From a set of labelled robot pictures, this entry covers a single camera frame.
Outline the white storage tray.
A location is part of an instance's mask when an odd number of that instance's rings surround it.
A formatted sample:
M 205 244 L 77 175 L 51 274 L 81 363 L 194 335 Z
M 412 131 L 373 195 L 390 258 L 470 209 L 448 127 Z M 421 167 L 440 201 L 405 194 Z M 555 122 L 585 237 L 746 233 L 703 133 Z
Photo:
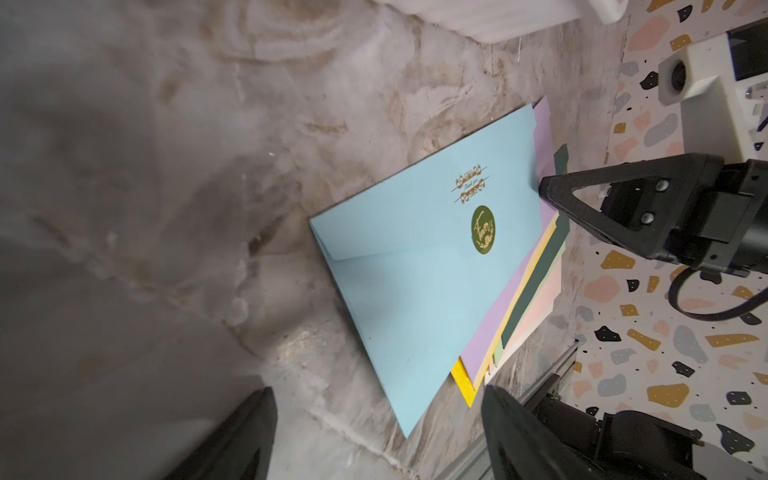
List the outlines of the white storage tray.
M 495 44 L 582 18 L 604 24 L 624 16 L 627 0 L 382 0 L 483 44 Z

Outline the dark green envelope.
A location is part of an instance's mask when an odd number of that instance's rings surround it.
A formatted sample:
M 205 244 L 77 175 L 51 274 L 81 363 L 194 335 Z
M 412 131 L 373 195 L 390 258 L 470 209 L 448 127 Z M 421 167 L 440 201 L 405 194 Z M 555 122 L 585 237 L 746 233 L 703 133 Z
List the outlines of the dark green envelope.
M 512 341 L 517 342 L 515 331 L 522 321 L 526 310 L 533 301 L 539 286 L 549 274 L 552 265 L 556 262 L 565 240 L 570 232 L 569 220 L 565 215 L 555 211 L 554 229 L 549 236 L 542 253 L 533 264 L 534 268 L 530 278 L 524 283 L 520 295 L 513 304 L 511 313 L 506 321 L 505 328 L 501 334 L 499 344 L 507 348 L 507 344 Z

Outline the light blue envelope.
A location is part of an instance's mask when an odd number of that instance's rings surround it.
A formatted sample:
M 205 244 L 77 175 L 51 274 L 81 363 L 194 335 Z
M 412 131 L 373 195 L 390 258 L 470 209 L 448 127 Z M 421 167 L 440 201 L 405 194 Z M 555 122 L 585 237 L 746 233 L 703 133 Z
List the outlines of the light blue envelope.
M 544 226 L 522 107 L 310 226 L 409 435 Z

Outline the lilac envelope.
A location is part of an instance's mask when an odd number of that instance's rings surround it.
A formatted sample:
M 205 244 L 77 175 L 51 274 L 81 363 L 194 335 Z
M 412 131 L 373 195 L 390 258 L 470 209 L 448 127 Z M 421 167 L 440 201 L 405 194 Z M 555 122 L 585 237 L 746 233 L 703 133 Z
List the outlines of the lilac envelope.
M 535 104 L 533 112 L 536 119 L 534 130 L 536 151 L 534 192 L 537 193 L 538 182 L 541 177 L 555 172 L 554 144 L 550 125 L 551 110 L 546 96 L 542 97 Z M 471 383 L 474 392 L 483 383 L 493 353 L 509 322 L 514 306 L 522 295 L 522 291 L 530 279 L 536 263 L 541 258 L 542 252 L 555 230 L 558 214 L 542 200 L 538 201 L 538 207 L 544 230 L 536 237 L 537 244 L 524 258 L 522 265 L 513 274 L 500 297 L 494 302 L 480 327 L 461 354 L 460 359 L 466 371 L 465 377 Z

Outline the pink envelope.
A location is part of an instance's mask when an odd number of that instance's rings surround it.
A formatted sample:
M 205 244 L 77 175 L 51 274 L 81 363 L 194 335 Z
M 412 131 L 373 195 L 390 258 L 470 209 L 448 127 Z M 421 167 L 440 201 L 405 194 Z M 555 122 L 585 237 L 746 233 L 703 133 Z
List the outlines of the pink envelope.
M 562 290 L 562 256 L 556 259 L 551 271 L 539 286 L 539 289 L 530 303 L 525 315 L 515 331 L 517 342 L 510 341 L 507 348 L 500 354 L 494 354 L 493 361 L 485 375 L 484 384 L 488 385 L 500 371 L 501 367 L 533 334 L 544 319 L 553 311 L 554 302 Z

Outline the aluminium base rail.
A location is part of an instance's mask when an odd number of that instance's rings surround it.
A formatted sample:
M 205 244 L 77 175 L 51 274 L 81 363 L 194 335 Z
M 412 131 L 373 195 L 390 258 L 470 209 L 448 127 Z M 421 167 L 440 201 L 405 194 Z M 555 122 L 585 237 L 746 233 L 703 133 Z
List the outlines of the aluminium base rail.
M 521 399 L 493 387 L 482 402 L 485 433 L 474 440 L 446 467 L 440 479 L 493 479 L 494 468 L 510 460 L 521 460 L 542 443 L 541 427 L 534 425 L 540 403 L 558 399 L 571 376 L 580 343 L 574 342 L 525 393 Z

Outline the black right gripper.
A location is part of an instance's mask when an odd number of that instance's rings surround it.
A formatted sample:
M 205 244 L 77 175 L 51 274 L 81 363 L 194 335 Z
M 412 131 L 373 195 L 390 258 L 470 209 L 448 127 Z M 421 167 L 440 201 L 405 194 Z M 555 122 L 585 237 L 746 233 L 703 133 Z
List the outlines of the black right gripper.
M 721 157 L 686 153 L 548 176 L 539 195 L 594 237 L 650 260 L 684 258 L 697 206 L 693 268 L 767 272 L 763 160 L 724 166 Z

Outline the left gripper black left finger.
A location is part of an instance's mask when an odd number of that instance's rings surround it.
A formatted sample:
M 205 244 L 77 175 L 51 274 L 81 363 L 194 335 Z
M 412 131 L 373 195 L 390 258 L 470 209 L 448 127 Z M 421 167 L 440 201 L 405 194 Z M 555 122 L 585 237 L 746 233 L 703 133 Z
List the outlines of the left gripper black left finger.
M 176 468 L 168 479 L 265 479 L 275 441 L 274 392 L 252 392 Z

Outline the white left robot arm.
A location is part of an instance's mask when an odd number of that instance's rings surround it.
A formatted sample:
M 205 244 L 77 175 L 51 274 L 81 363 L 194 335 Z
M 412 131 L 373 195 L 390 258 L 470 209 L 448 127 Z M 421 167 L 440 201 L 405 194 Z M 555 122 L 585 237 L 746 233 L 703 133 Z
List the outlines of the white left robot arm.
M 766 471 L 733 452 L 745 438 L 728 428 L 718 448 L 689 430 L 646 413 L 624 410 L 601 419 L 540 387 L 521 404 L 487 388 L 483 438 L 444 471 L 445 479 L 764 479 Z M 271 388 L 249 395 L 170 479 L 264 479 L 278 411 Z

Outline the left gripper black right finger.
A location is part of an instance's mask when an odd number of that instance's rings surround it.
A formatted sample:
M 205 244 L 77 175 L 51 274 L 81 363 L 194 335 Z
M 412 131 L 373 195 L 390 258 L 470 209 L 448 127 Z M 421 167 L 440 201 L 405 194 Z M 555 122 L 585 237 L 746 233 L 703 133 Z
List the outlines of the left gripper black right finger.
M 506 390 L 495 386 L 485 390 L 481 417 L 496 479 L 600 477 Z

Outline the bright yellow envelope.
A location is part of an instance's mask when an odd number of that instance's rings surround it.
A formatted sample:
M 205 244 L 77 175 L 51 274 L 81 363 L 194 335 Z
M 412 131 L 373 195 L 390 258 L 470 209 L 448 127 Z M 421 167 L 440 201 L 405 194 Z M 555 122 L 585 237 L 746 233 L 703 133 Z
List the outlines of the bright yellow envelope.
M 477 390 L 474 387 L 461 358 L 459 358 L 454 364 L 451 370 L 451 376 L 456 383 L 465 403 L 469 408 L 471 408 L 477 397 Z

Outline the mint green envelope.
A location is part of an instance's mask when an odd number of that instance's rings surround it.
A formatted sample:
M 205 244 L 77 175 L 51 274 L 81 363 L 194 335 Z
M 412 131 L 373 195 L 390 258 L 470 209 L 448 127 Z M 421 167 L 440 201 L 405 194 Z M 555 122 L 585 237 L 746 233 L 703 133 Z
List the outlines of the mint green envelope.
M 562 289 L 562 256 L 565 246 L 555 254 L 543 279 L 533 288 L 533 296 L 508 322 L 494 355 L 493 367 L 498 369 L 522 346 L 534 330 L 553 311 L 554 301 Z

